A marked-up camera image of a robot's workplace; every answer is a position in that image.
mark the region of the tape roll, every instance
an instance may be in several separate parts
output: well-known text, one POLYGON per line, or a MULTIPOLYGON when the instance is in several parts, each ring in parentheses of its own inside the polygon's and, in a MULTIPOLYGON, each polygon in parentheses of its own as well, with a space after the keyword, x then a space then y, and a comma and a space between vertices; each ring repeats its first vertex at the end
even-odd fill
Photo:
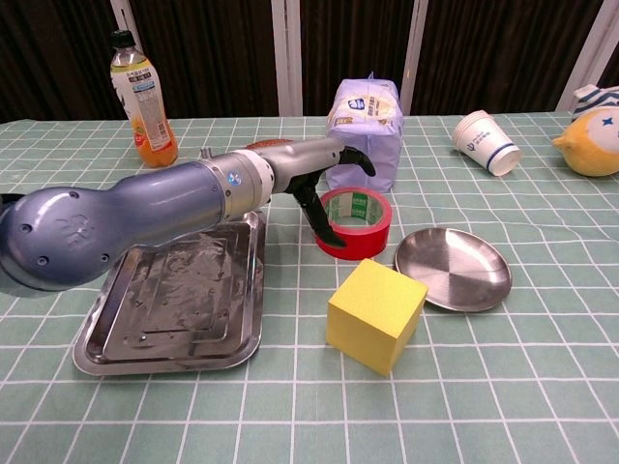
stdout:
POLYGON ((316 237, 326 253, 339 259, 358 261, 377 255, 387 245, 391 225, 391 205, 380 193, 369 188, 336 188, 320 198, 335 232, 346 242, 345 248, 328 246, 316 237), (368 226, 347 227, 338 218, 359 218, 368 226))

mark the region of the table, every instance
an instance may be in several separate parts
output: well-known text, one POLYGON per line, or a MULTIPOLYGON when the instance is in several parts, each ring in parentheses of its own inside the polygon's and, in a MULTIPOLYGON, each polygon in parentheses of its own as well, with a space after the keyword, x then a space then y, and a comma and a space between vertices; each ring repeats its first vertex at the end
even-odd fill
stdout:
MULTIPOLYGON (((492 311, 426 305, 393 375, 325 346, 326 302, 354 269, 314 245, 292 197, 268 217, 258 353, 217 373, 94 378, 72 343, 102 280, 41 300, 0 296, 0 462, 616 463, 619 178, 572 172, 549 139, 567 113, 498 115, 523 153, 492 178, 452 152, 457 116, 408 117, 389 245, 451 226, 496 246, 514 287, 492 311)), ((180 160, 324 118, 175 120, 180 160)), ((147 168, 120 121, 0 126, 0 191, 108 188, 147 168)), ((322 191, 327 186, 319 185, 322 191)))

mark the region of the plastic bottle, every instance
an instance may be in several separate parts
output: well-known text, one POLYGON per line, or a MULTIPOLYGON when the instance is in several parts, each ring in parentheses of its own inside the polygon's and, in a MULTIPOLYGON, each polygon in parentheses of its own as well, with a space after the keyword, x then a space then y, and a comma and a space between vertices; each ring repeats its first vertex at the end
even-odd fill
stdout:
POLYGON ((151 167, 169 166, 178 157, 178 144, 165 118, 157 71, 135 48, 131 31, 113 32, 112 46, 112 85, 131 122, 137 152, 151 167))

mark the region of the yellow cube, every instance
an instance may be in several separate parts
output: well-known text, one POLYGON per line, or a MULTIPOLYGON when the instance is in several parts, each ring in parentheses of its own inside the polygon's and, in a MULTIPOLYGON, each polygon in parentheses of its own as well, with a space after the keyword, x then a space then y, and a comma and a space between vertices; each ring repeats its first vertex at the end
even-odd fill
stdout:
POLYGON ((415 332, 427 286, 369 259, 329 300, 327 343, 389 375, 415 332))

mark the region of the paper cup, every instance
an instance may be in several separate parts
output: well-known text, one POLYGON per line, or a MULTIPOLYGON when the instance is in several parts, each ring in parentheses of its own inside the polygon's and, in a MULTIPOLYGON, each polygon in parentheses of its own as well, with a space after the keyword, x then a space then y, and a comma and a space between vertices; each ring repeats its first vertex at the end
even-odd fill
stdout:
POLYGON ((485 111, 466 116, 454 130, 454 145, 494 176, 507 174, 516 167, 522 153, 494 118, 485 111))

